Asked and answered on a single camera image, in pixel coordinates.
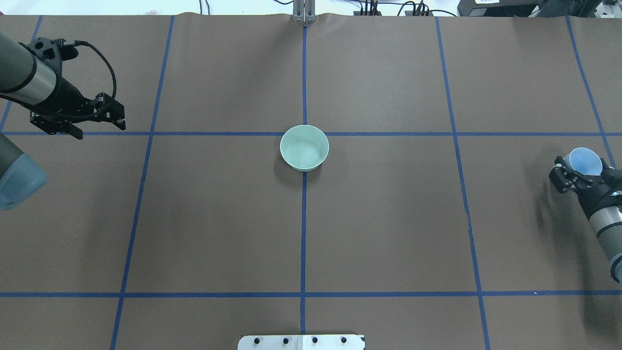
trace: black box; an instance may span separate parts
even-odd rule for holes
[[[529,17],[538,5],[535,0],[460,0],[458,13],[461,16],[486,17]]]

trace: metal bracket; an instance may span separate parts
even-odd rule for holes
[[[294,0],[294,22],[315,22],[315,0]]]
[[[356,334],[243,336],[238,350],[365,350],[365,336]]]

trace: light blue bowl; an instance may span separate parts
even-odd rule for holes
[[[298,125],[281,138],[281,156],[298,171],[311,171],[328,156],[328,138],[312,125]]]
[[[572,169],[583,175],[598,176],[603,171],[600,157],[589,148],[578,147],[564,157],[564,161]]]

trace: black cable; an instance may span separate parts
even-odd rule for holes
[[[380,5],[403,5],[404,3],[403,2],[381,2],[381,1],[378,1],[378,4],[380,4]]]
[[[450,15],[452,15],[453,17],[458,17],[458,16],[456,16],[455,14],[453,14],[453,13],[451,13],[451,12],[449,12],[449,11],[445,11],[445,10],[427,10],[427,11],[424,11],[423,13],[426,13],[426,14],[427,14],[427,13],[430,13],[430,12],[444,12],[444,13],[449,13],[449,14],[450,14]]]
[[[101,111],[105,111],[110,106],[110,104],[112,104],[112,102],[114,102],[114,98],[116,97],[117,86],[116,86],[116,76],[114,74],[113,66],[110,65],[110,62],[108,62],[106,57],[104,57],[104,54],[102,54],[101,51],[99,51],[95,46],[91,45],[89,42],[81,41],[81,40],[76,40],[74,42],[74,46],[87,46],[87,47],[90,47],[91,50],[95,51],[95,53],[104,61],[104,63],[108,67],[108,70],[110,71],[110,76],[113,79],[113,94],[112,94],[112,96],[110,96],[110,101],[108,101],[106,104],[104,104],[98,111],[96,111],[95,113],[91,113],[89,115],[67,115],[67,114],[57,113],[57,112],[54,112],[54,111],[44,110],[44,109],[39,108],[37,106],[31,105],[30,103],[22,102],[20,100],[17,100],[15,98],[11,98],[11,97],[8,97],[8,96],[5,96],[5,95],[2,95],[2,98],[5,98],[5,99],[7,99],[9,101],[12,101],[12,102],[15,102],[15,103],[17,103],[19,105],[22,105],[22,106],[26,107],[27,109],[32,110],[33,112],[35,112],[36,114],[39,114],[39,115],[51,115],[51,116],[57,116],[59,118],[65,118],[65,119],[69,119],[69,120],[80,119],[81,121],[89,119],[89,118],[93,118],[95,116],[99,116],[101,114]]]
[[[402,4],[402,7],[399,8],[399,11],[397,12],[398,16],[400,15],[400,13],[402,13],[404,6],[408,5],[409,3],[412,4],[412,12],[416,11],[417,4],[415,4],[414,1],[406,1],[404,4]]]
[[[583,0],[583,7],[581,7],[581,11],[577,13],[576,16],[582,16],[583,11],[585,11],[585,6],[587,5],[588,0]]]
[[[415,10],[412,12],[411,16],[419,16],[421,14],[421,11],[424,10],[423,4],[424,4],[424,2],[423,2],[423,0],[421,0],[419,5],[417,5]]]

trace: blue tape line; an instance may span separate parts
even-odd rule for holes
[[[467,188],[465,185],[464,172],[462,170],[462,159],[460,157],[460,145],[458,144],[458,133],[456,129],[456,121],[453,115],[452,94],[449,89],[449,77],[447,75],[447,64],[445,62],[445,52],[443,50],[443,38],[440,31],[440,21],[435,17],[436,33],[439,37],[440,63],[443,68],[443,79],[445,80],[445,94],[447,95],[447,106],[449,109],[449,119],[452,124],[453,147],[456,151],[456,162],[458,164],[458,175],[460,176],[460,187],[462,188],[462,202],[465,207],[466,219],[468,222],[468,236],[471,244],[471,259],[473,260],[473,272],[475,274],[475,285],[478,292],[478,301],[480,304],[481,328],[484,335],[484,344],[486,350],[490,350],[490,339],[488,336],[488,324],[486,323],[486,311],[484,309],[484,298],[481,295],[480,269],[477,264],[477,253],[475,251],[475,239],[473,238],[473,225],[471,224],[471,213],[468,206]]]
[[[56,291],[5,291],[0,298],[119,298],[120,293],[81,293]]]
[[[348,131],[329,131],[325,132],[326,136],[451,136],[449,132],[400,132],[400,131],[362,131],[362,132],[348,132]]]
[[[622,290],[518,290],[482,291],[483,296],[622,295]]]
[[[43,131],[5,131],[5,135],[49,136]],[[149,131],[85,131],[85,136],[149,136]],[[283,131],[154,131],[154,136],[283,136]],[[327,131],[327,136],[453,136],[446,131]],[[622,136],[622,133],[605,133],[607,136]],[[479,132],[458,131],[458,136],[581,136],[602,137],[601,133],[531,133],[531,132]]]
[[[125,293],[126,298],[300,298],[298,292],[248,292],[248,293]]]
[[[300,333],[305,334],[307,292],[307,172],[302,173],[302,220],[300,221]]]
[[[156,136],[283,136],[284,132],[269,131],[156,131]]]
[[[605,134],[605,129],[603,127],[603,123],[600,120],[600,115],[598,114],[598,109],[596,108],[594,97],[592,96],[592,90],[590,89],[590,84],[587,82],[587,77],[585,76],[585,71],[583,70],[583,64],[581,63],[581,58],[579,57],[577,43],[575,42],[575,34],[572,31],[572,25],[570,23],[569,16],[566,16],[566,26],[568,26],[568,33],[570,34],[570,41],[572,43],[572,49],[575,52],[575,58],[577,60],[579,72],[581,73],[581,78],[583,79],[583,85],[585,86],[585,91],[587,91],[587,97],[590,99],[590,104],[592,105],[592,111],[594,112],[594,117],[596,118],[598,129],[600,130],[600,134],[603,137],[603,143],[605,144],[605,149],[607,150],[607,155],[609,156],[609,162],[615,168],[616,163],[615,163],[615,160],[613,159],[613,154],[611,153],[611,149],[609,148],[609,142],[607,142],[607,136]]]
[[[600,133],[531,133],[531,132],[469,132],[458,131],[458,136],[601,136]]]
[[[622,295],[622,290],[509,290],[509,291],[309,291],[305,298],[430,298],[430,297],[504,297]],[[120,293],[5,291],[0,298],[119,298]],[[267,292],[155,292],[125,293],[124,298],[300,298],[296,291]]]
[[[37,20],[37,25],[35,26],[35,31],[32,33],[30,41],[33,41],[37,38],[37,34],[39,34],[39,29],[41,28],[41,22],[43,22],[43,16],[39,16],[39,19]]]
[[[307,26],[302,28],[302,123],[307,124]]]
[[[4,128],[4,124],[6,123],[6,118],[8,118],[9,116],[9,110],[11,110],[11,104],[13,104],[13,102],[11,101],[8,101],[6,104],[6,107],[4,109],[4,114],[2,114],[2,120],[0,121],[0,131],[2,131],[2,129]]]
[[[307,298],[414,298],[431,296],[478,296],[476,291],[310,291]]]
[[[136,228],[138,226],[138,217],[141,211],[142,194],[145,188],[145,180],[147,178],[147,168],[149,167],[149,157],[151,156],[151,146],[154,138],[154,130],[156,128],[157,112],[160,105],[160,96],[162,95],[162,84],[164,83],[164,74],[166,72],[166,63],[169,58],[170,38],[173,34],[173,24],[175,22],[175,16],[170,17],[169,34],[166,39],[166,47],[164,49],[164,58],[162,59],[162,70],[160,71],[160,81],[157,87],[157,95],[155,96],[154,113],[151,119],[151,129],[149,132],[149,140],[147,141],[147,151],[145,153],[145,161],[142,165],[141,184],[138,189],[138,198],[136,199],[136,209],[134,211],[134,220],[132,222],[132,231],[129,236],[128,254],[125,259],[125,267],[123,268],[123,279],[121,282],[121,295],[119,296],[119,303],[117,306],[117,313],[114,319],[113,336],[110,342],[110,350],[114,350],[116,347],[117,335],[119,333],[119,324],[121,323],[121,314],[123,313],[123,300],[128,285],[129,265],[132,260],[132,251],[134,250],[134,239],[136,238]]]

